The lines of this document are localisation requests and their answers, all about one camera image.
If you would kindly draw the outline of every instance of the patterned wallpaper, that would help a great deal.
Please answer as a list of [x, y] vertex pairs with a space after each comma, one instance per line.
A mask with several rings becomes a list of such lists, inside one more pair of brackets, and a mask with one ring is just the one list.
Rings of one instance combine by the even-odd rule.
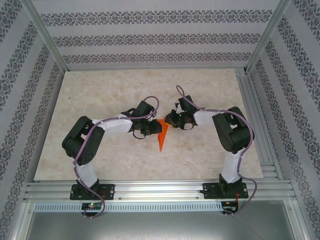
[[35, 0], [71, 70], [244, 67], [279, 0]]
[[320, 239], [320, 2], [293, 0], [250, 73], [311, 239]]
[[63, 74], [18, 0], [0, 2], [0, 240], [33, 181]]

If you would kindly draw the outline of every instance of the orange cone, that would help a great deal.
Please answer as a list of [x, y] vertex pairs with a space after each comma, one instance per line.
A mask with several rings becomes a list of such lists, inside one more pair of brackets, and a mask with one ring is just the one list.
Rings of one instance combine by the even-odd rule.
[[165, 118], [163, 119], [158, 119], [158, 122], [162, 125], [162, 132], [158, 133], [158, 141], [159, 141], [159, 147], [160, 147], [160, 152], [162, 150], [162, 147], [165, 142], [167, 130], [168, 130], [168, 125], [165, 123]]

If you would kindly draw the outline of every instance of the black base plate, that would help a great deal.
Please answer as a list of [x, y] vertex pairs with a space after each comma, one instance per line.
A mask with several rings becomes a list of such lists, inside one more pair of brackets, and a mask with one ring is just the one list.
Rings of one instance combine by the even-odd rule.
[[[104, 200], [113, 200], [115, 195], [114, 184], [99, 184], [97, 193]], [[73, 184], [71, 187], [70, 200], [99, 200], [96, 195], [88, 195], [83, 193], [78, 184]]]
[[242, 182], [233, 191], [223, 194], [219, 189], [219, 183], [207, 182], [203, 185], [203, 190], [200, 191], [204, 195], [204, 199], [235, 199], [236, 192], [239, 194], [239, 199], [247, 199], [249, 197], [247, 185]]

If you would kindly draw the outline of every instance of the marble tile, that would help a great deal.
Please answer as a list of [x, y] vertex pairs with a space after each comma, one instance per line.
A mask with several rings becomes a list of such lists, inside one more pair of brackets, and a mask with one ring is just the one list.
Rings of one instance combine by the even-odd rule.
[[[180, 98], [176, 85], [200, 107], [245, 113], [233, 69], [157, 69], [75, 71], [65, 74], [34, 180], [74, 180], [72, 160], [62, 141], [81, 116], [105, 119], [135, 108], [149, 95], [157, 96], [161, 119]], [[102, 140], [94, 158], [101, 180], [216, 179], [224, 165], [225, 151], [214, 127], [196, 126], [190, 131], [169, 128], [159, 151], [157, 135], [144, 140], [132, 133]], [[255, 146], [245, 154], [241, 173], [262, 178]]]

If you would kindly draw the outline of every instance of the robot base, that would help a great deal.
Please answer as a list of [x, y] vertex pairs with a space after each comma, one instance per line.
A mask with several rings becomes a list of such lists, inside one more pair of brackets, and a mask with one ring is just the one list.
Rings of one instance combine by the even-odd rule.
[[247, 185], [242, 182], [242, 178], [234, 183], [227, 183], [221, 174], [219, 182], [204, 183], [200, 193], [204, 195], [204, 199], [247, 199], [249, 197]]
[[[70, 200], [100, 200], [96, 195], [85, 189], [78, 180], [71, 187]], [[91, 187], [104, 200], [113, 200], [115, 195], [114, 184], [99, 184], [99, 180]]]

